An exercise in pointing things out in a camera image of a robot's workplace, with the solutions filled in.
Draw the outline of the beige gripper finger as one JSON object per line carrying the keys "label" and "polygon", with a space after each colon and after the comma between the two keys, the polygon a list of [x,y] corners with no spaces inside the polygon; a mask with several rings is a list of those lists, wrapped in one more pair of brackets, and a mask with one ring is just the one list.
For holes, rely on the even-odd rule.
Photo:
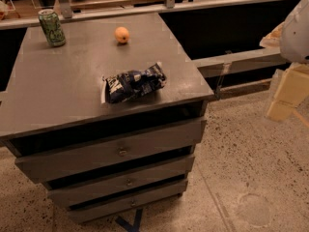
{"label": "beige gripper finger", "polygon": [[309,96],[309,65],[291,63],[283,71],[275,89],[267,117],[272,121],[281,122]]}
{"label": "beige gripper finger", "polygon": [[284,23],[280,23],[270,33],[268,33],[266,36],[264,36],[260,40],[260,46],[264,47],[264,48],[279,47],[283,25],[284,25]]}

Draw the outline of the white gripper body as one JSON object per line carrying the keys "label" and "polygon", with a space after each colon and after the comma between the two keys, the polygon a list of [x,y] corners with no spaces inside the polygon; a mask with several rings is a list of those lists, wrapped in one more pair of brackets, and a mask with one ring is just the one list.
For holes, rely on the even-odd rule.
{"label": "white gripper body", "polygon": [[309,0],[300,0],[286,17],[280,52],[290,62],[309,63]]}

